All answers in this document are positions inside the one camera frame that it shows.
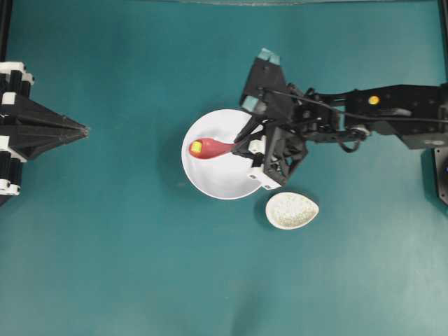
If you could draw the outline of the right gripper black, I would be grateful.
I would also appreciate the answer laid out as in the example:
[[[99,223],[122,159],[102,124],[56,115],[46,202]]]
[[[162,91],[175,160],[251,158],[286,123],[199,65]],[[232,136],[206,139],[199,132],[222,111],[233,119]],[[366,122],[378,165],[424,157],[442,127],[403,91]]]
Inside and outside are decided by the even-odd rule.
[[[295,168],[308,154],[297,134],[277,126],[280,119],[252,115],[235,138],[231,154],[252,161],[248,177],[266,190],[286,185]],[[251,135],[261,126],[261,135]]]

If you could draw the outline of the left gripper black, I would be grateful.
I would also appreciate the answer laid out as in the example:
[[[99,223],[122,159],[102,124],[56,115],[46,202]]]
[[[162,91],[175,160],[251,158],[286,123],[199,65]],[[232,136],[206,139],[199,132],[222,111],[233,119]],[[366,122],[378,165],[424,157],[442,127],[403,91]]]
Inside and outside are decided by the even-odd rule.
[[[89,135],[86,126],[27,98],[33,84],[34,77],[23,62],[1,62],[1,115],[27,124],[60,127],[1,130],[2,195],[20,194],[27,160]]]

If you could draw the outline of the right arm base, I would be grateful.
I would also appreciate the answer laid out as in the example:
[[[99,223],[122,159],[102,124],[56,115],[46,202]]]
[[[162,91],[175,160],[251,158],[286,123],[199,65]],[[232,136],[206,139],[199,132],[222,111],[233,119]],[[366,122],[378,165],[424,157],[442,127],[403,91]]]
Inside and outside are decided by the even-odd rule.
[[[447,210],[447,147],[424,150],[421,173],[426,199],[435,207]]]

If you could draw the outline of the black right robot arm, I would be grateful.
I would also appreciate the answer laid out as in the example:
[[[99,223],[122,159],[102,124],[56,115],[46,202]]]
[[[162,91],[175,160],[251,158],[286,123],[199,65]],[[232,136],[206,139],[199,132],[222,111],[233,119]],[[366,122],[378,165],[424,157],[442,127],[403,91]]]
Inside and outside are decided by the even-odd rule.
[[[252,161],[266,189],[286,185],[308,154],[307,142],[337,144],[354,153],[374,132],[409,149],[447,146],[447,85],[392,85],[340,94],[310,88],[257,85],[244,94],[250,119],[234,140],[233,155]]]

